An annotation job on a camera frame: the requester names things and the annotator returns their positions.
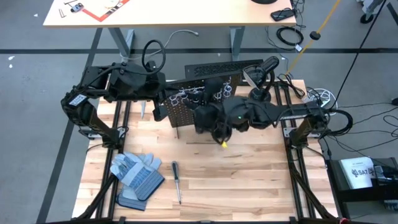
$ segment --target gray floor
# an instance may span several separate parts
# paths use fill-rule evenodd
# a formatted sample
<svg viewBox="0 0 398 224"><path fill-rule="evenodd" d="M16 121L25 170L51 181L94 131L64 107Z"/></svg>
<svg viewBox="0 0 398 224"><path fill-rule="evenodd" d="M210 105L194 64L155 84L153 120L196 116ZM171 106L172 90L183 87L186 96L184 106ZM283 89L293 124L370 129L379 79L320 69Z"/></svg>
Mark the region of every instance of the gray floor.
<svg viewBox="0 0 398 224"><path fill-rule="evenodd" d="M0 49L89 49L95 29L46 29L42 27L52 0L5 1L0 8ZM391 0L398 9L398 2ZM333 1L307 0L303 23L306 44L309 33L317 30L333 6ZM330 22L322 31L322 38L314 49L358 48L370 24L359 23L361 6L355 0L343 0ZM228 27L181 27L193 29L199 37L176 35L170 48L226 48L230 47ZM270 37L277 45L276 27ZM166 41L176 28L136 29L134 47L141 49L150 39ZM243 40L245 48L271 47L265 39L263 27L248 27ZM366 48L398 47L398 26L384 8L365 43ZM294 36L286 34L288 39ZM103 31L99 49L114 49L116 45L107 30ZM242 54L241 59L267 58L277 54ZM81 76L87 55L0 55L0 105L3 134L0 158L0 223L34 223L37 219L47 184L63 137L67 118L59 101ZM290 62L296 54L284 54ZM230 54L170 54L163 72L169 79L184 77L183 66L195 63L225 62ZM327 88L336 93L351 65L354 54L304 54L293 70L295 78L303 78L308 86ZM118 54L95 57L94 65L108 65L120 61ZM396 63L398 54L361 54L339 98L340 105L388 102L397 97ZM277 73L285 72L284 62ZM359 121L392 108L390 105L349 109ZM344 121L334 117L332 127ZM382 129L394 130L384 123L382 116L354 127L353 131ZM75 195L85 160L88 141L74 130L63 165L58 187L47 221L68 220L72 214ZM388 134L359 134L341 137L353 148L372 146L390 140ZM329 140L333 159L361 156L339 148ZM375 158L398 157L398 142L392 142L363 151ZM398 215L382 209L377 202L356 203L349 206L352 217L370 213L358 221L396 223Z"/></svg>

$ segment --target black wheel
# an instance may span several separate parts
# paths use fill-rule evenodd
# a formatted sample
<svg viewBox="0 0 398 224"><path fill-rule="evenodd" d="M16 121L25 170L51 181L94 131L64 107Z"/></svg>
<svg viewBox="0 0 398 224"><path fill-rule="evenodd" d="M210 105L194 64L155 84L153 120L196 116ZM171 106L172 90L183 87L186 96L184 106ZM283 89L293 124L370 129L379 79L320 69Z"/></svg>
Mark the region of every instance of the black wheel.
<svg viewBox="0 0 398 224"><path fill-rule="evenodd" d="M369 17L368 20L366 20L366 14L363 14L363 16L361 16L362 24L368 24L368 23L372 22L372 20L373 20L373 14Z"/></svg>

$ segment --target pegboard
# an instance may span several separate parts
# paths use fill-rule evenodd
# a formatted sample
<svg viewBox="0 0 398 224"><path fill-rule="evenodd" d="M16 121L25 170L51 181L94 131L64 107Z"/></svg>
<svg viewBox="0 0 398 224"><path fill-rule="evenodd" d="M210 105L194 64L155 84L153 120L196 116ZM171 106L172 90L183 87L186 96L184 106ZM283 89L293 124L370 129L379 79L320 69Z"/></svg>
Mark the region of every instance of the pegboard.
<svg viewBox="0 0 398 224"><path fill-rule="evenodd" d="M189 91L203 91L205 80L208 78L220 77L224 81L223 88L220 89L219 93L213 95L213 99L219 102L224 99L235 95L236 87L241 81L242 72L236 72L235 74L224 74L224 75L211 75L204 77L195 77L181 81L169 82L168 84L174 88L178 88L180 93L168 97L164 101L164 106L167 109L167 115L170 120L170 124L173 128L193 125L193 113L188 109L184 102L191 101L192 103L204 104L204 102L192 101L187 98L183 90Z"/></svg>

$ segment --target wooden table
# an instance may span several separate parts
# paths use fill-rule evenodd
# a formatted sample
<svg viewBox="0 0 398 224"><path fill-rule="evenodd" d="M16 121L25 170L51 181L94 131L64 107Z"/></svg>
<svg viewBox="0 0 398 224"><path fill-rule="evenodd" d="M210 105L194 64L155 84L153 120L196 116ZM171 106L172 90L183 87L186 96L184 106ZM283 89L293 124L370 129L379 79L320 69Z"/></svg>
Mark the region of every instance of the wooden table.
<svg viewBox="0 0 398 224"><path fill-rule="evenodd" d="M84 12L72 13L67 5L65 9L64 3L68 1L54 0L45 18L45 27L107 27L125 57L130 55L134 30L127 33L131 38L126 43L120 27L233 26L233 60L239 60L245 26L293 26L296 23L294 17L279 22L271 18L274 11L291 8L290 0L278 0L267 5L250 0L130 0L102 22ZM60 16L61 8L66 15L64 18Z"/></svg>
<svg viewBox="0 0 398 224"><path fill-rule="evenodd" d="M294 85L305 89L303 80L294 80ZM250 89L239 86L236 94L247 95ZM276 104L274 90L271 95ZM293 104L301 103L295 95L291 98ZM109 126L115 105L105 101L99 103L98 116ZM229 147L223 149L214 144L209 134L196 134L193 126L178 128L178 139L169 120L155 122L152 110L147 104L144 119L141 119L141 103L132 104L124 150L136 154L151 152L159 157L163 162L159 171L166 181L149 199L146 211L116 205L115 220L124 216L130 221L287 221L296 216L281 127L234 132ZM315 139L309 141L311 148L320 151ZM92 141L90 145L98 143L100 141ZM79 216L99 191L106 153L101 147L88 152L73 217ZM304 150L303 155L310 188L326 209L337 216L325 161L309 150ZM180 166L181 205L170 170L172 161ZM303 192L300 194L304 214L308 216L305 197ZM109 198L110 190L105 197L105 217Z"/></svg>

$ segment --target phone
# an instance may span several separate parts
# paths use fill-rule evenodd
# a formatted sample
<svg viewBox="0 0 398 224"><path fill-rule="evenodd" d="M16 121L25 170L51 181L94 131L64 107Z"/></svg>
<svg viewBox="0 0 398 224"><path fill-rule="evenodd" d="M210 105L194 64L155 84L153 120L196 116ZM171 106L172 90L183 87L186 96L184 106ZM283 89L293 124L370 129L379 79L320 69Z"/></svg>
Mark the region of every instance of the phone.
<svg viewBox="0 0 398 224"><path fill-rule="evenodd" d="M294 11L291 9L278 10L278 11L271 13L271 17L276 22L281 21L282 19L292 17L292 16L294 16Z"/></svg>

